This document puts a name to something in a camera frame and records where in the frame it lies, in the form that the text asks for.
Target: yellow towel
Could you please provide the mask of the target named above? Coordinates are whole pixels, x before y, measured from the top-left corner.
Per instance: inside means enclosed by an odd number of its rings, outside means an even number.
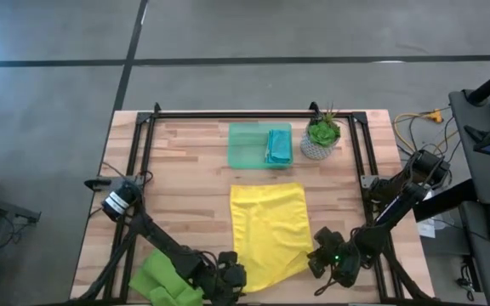
[[[257,292],[307,268],[313,251],[301,184],[231,186],[234,250]]]

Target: green cloth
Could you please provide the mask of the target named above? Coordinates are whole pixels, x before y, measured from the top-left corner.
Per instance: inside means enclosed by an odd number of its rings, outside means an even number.
[[[155,250],[135,273],[129,286],[156,306],[200,306],[203,291],[189,286],[162,252]]]

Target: blue cloth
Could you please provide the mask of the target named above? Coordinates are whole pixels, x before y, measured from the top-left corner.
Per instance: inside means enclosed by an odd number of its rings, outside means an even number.
[[[290,163],[290,156],[292,154],[291,142],[289,131],[270,130],[268,132],[268,147],[265,162]]]

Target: gray concrete floor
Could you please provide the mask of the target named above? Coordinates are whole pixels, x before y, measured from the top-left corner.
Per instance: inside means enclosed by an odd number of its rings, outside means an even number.
[[[139,4],[2,0],[0,60],[122,60]],[[467,54],[490,54],[490,0],[158,0],[136,58]],[[0,198],[43,211],[0,250],[0,305],[68,298],[92,197],[83,180],[99,168],[122,73],[0,68]],[[450,91],[489,77],[490,62],[134,67],[123,109],[302,109],[314,100],[395,116],[445,107]],[[441,125],[414,127],[420,144],[442,139]],[[470,176],[460,148],[452,170],[454,184]],[[436,295],[467,303],[453,282],[459,259],[427,262]]]

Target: translucent container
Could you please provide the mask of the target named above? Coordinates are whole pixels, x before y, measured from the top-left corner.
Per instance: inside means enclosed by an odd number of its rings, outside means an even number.
[[[265,162],[268,132],[272,129],[290,133],[290,162]],[[292,127],[290,123],[231,123],[228,131],[228,164],[238,169],[281,169],[293,163]]]

